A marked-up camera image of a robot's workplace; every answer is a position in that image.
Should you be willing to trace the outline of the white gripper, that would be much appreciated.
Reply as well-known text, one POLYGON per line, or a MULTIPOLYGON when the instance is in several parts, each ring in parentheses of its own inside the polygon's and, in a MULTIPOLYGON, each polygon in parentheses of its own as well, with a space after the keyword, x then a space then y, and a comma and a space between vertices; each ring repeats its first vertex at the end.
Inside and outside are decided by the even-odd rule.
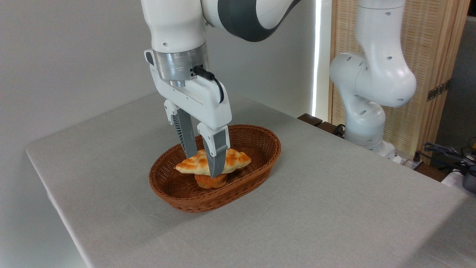
POLYGON ((197 129, 203 139, 210 176, 217 177, 225 168, 226 150, 231 147, 227 124, 231 122, 232 114, 224 85, 221 86, 223 102, 220 102, 217 83, 200 76, 185 81, 184 87, 172 86, 160 78, 152 50, 144 51, 144 57, 150 64, 157 91, 167 99, 165 112, 169 123, 175 127, 186 157, 197 154, 192 116, 202 122, 197 129))

